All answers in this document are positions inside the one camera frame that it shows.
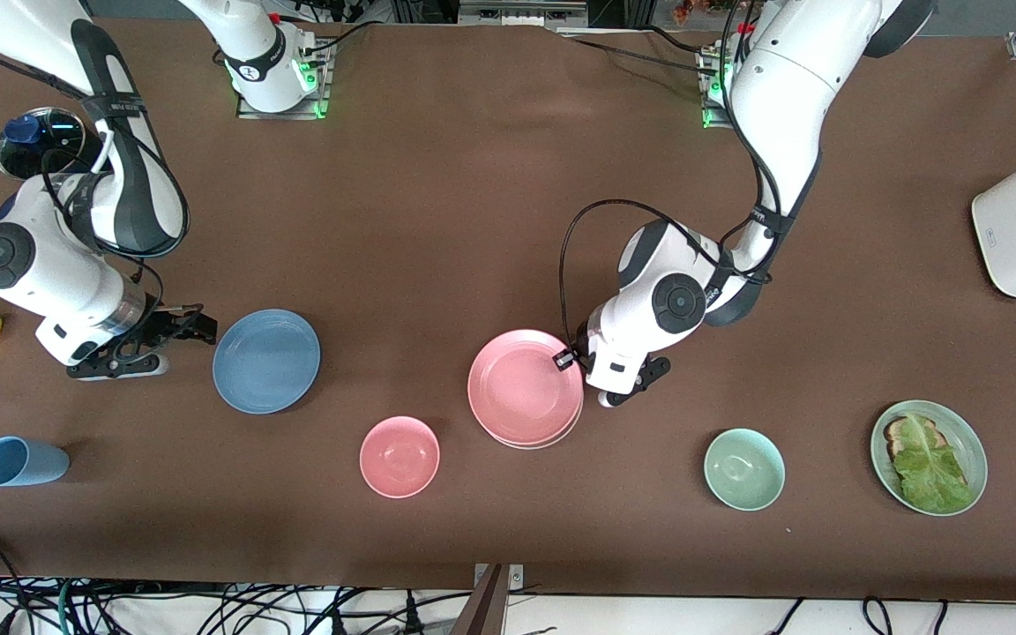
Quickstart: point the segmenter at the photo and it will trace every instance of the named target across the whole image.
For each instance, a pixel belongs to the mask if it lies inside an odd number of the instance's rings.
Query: cup
[[[27,438],[0,438],[0,487],[50,483],[68,469],[69,454],[60,447]]]

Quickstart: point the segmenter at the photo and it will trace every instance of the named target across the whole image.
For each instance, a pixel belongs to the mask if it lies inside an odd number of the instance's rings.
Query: green lettuce leaf
[[[950,445],[936,447],[939,440],[931,421],[907,415],[899,424],[899,441],[904,449],[896,453],[892,466],[899,474],[900,495],[924,511],[949,514],[970,505],[974,499],[963,469]]]

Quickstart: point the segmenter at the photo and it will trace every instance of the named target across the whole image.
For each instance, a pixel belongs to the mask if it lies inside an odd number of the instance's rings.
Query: bread
[[[933,437],[935,437],[935,447],[951,447],[951,444],[947,443],[947,438],[944,437],[942,431],[937,429],[935,422],[929,418],[919,418],[915,416],[915,421],[924,424],[929,431],[932,431]],[[886,429],[884,429],[884,438],[888,442],[888,457],[895,461],[896,454],[904,450],[904,442],[902,438],[899,438],[899,427],[903,424],[906,418],[896,419],[896,421],[888,424]],[[966,478],[959,478],[963,483],[966,483]]]

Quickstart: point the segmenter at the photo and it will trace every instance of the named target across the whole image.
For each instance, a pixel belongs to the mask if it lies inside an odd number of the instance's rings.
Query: pink plate
[[[552,334],[509,331],[481,350],[468,370],[468,405],[492,438],[512,447],[547,446],[575,425],[582,371],[552,362],[567,344]]]
[[[359,449],[364,480],[387,498],[407,498],[426,490],[439,461],[434,431],[415,418],[384,419],[372,427]]]

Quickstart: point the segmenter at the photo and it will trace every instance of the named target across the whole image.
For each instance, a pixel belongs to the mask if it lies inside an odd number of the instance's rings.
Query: brown table
[[[157,261],[171,302],[223,330],[281,306],[321,337],[288,411],[231,409],[208,346],[165,378],[70,381],[10,313],[0,435],[68,447],[71,472],[0,490],[0,539],[30,574],[464,587],[524,563],[544,591],[1016,598],[1016,302],[983,278],[968,202],[1016,170],[1016,63],[997,39],[920,39],[865,60],[826,122],[825,160],[775,284],[729,329],[669,351],[674,371],[616,410],[588,402],[543,451],[492,441],[464,377],[488,338],[559,331],[565,226],[633,197],[718,235],[750,209],[735,136],[703,130],[693,77],[541,28],[372,27],[338,57],[330,119],[233,119],[198,23],[109,21],[193,211]],[[655,37],[606,42],[685,61]],[[49,88],[0,70],[0,126]],[[0,202],[16,188],[0,176]],[[648,217],[600,211],[568,262],[579,321],[616,291]],[[974,509],[890,498],[868,434],[923,397],[982,438]],[[371,493],[360,442],[387,416],[441,441],[434,484]],[[786,461],[782,498],[732,511],[698,464],[749,426]]]

